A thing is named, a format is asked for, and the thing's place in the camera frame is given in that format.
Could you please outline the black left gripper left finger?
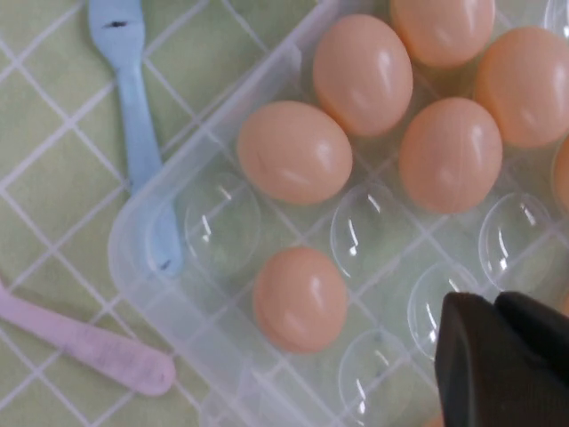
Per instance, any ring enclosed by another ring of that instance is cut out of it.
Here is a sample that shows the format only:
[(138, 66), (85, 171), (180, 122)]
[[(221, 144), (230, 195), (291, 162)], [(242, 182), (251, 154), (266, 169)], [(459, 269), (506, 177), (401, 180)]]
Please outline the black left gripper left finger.
[(495, 300), (443, 300), (435, 372), (447, 426), (566, 426), (568, 384), (533, 354)]

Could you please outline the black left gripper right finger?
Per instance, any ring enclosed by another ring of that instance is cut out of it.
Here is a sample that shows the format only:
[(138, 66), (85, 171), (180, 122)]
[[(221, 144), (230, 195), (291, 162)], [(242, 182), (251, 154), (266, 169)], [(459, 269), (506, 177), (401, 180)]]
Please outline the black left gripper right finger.
[(495, 308), (525, 346), (568, 384), (568, 317), (518, 292), (500, 293)]

